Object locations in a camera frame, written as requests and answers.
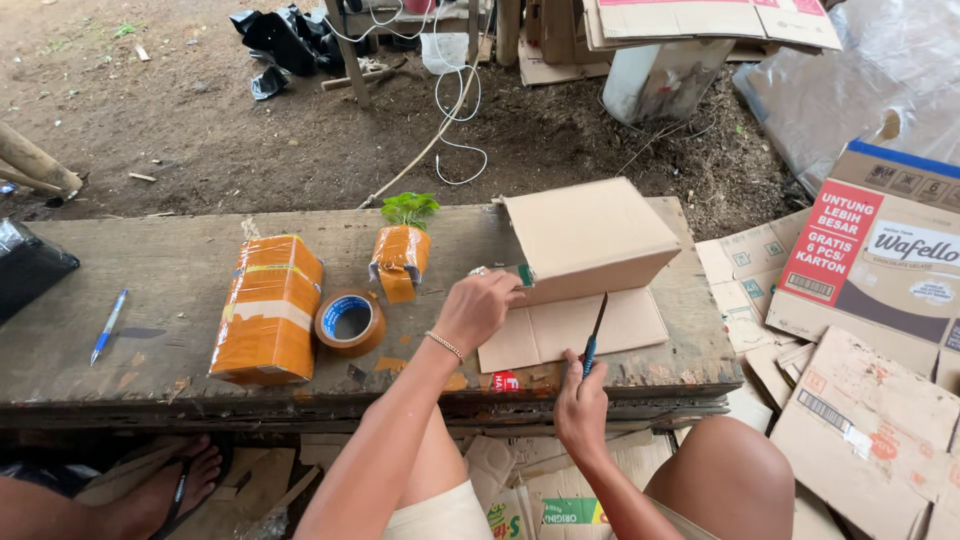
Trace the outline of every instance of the barcode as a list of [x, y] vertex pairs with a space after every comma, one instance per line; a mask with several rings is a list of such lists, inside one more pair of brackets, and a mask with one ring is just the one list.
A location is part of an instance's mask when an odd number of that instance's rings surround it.
[[806, 390], [800, 391], [800, 395], [797, 396], [797, 401], [804, 404], [806, 408], [812, 410], [817, 416], [829, 422], [831, 426], [840, 430], [841, 433], [846, 433], [847, 428], [852, 425], [852, 422], [847, 420], [844, 415]]
[[787, 278], [786, 282], [797, 288], [808, 290], [814, 294], [826, 296], [827, 298], [833, 294], [833, 285], [827, 285], [826, 283], [805, 278], [799, 274], [794, 274], [793, 272], [790, 273], [790, 277]]

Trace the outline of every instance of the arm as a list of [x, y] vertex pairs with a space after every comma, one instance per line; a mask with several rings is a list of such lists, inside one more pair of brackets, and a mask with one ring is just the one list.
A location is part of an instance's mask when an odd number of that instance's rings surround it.
[[[450, 289], [434, 333], [468, 355], [503, 326], [520, 293], [517, 276], [470, 276]], [[357, 432], [324, 477], [304, 512], [295, 540], [376, 540], [410, 478], [427, 421], [459, 365], [446, 347], [425, 338], [390, 389], [364, 413]]]
[[619, 540], [684, 540], [633, 482], [624, 475], [604, 440], [607, 394], [603, 379], [607, 364], [594, 362], [583, 379], [581, 360], [566, 350], [564, 389], [554, 406], [557, 435], [583, 473]]

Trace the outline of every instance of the blue ballpoint pen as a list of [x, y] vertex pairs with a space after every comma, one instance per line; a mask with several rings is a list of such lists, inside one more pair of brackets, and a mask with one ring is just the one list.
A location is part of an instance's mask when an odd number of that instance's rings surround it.
[[113, 323], [117, 322], [117, 315], [120, 314], [120, 307], [123, 306], [124, 299], [127, 298], [127, 289], [120, 291], [120, 296], [117, 297], [116, 304], [113, 305], [113, 311], [110, 313], [110, 318], [107, 319], [107, 326], [104, 327], [103, 333], [100, 334], [100, 337], [97, 338], [97, 346], [93, 348], [93, 356], [90, 357], [90, 365], [93, 365], [93, 362], [97, 361], [97, 356], [100, 355], [100, 352], [104, 350], [104, 347], [107, 345], [107, 339], [110, 337], [110, 333], [113, 331]]
[[600, 331], [600, 321], [603, 321], [603, 312], [607, 309], [607, 293], [603, 293], [603, 304], [600, 305], [600, 313], [597, 315], [597, 323], [593, 326], [593, 334], [587, 338], [587, 348], [584, 350], [584, 379], [590, 373], [593, 367], [593, 354], [597, 350], [597, 333]]

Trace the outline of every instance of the beige shorts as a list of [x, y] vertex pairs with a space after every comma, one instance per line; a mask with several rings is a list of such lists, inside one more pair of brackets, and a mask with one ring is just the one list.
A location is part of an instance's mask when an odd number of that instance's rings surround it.
[[[686, 540], [717, 540], [670, 508], [653, 499], [650, 502]], [[447, 540], [454, 532], [459, 540], [493, 540], [487, 513], [480, 507], [470, 480], [394, 512], [383, 531], [383, 540]]]

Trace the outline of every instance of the blue utility knife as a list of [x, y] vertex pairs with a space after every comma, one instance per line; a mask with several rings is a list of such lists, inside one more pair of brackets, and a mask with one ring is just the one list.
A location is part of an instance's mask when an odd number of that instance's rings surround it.
[[600, 305], [600, 313], [597, 315], [597, 323], [593, 326], [593, 334], [587, 338], [587, 348], [584, 350], [584, 379], [587, 378], [587, 375], [590, 373], [590, 368], [593, 367], [593, 354], [597, 350], [597, 333], [600, 331], [600, 322], [603, 321], [603, 312], [607, 309], [607, 297], [608, 294], [603, 293], [603, 304]]

